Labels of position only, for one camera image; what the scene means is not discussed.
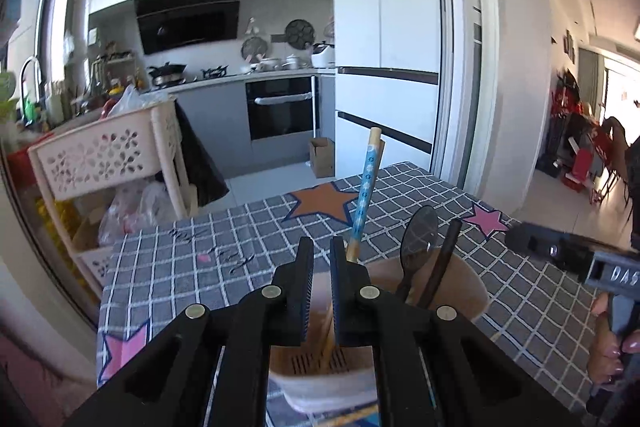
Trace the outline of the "right hand pink nails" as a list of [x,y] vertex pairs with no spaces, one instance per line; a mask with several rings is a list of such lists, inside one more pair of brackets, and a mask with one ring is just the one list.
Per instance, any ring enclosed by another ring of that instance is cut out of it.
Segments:
[[588,375],[593,384],[604,385],[614,376],[623,373],[620,356],[639,352],[640,332],[633,331],[624,340],[619,340],[608,326],[608,294],[600,294],[591,307],[596,318],[594,337],[589,348]]

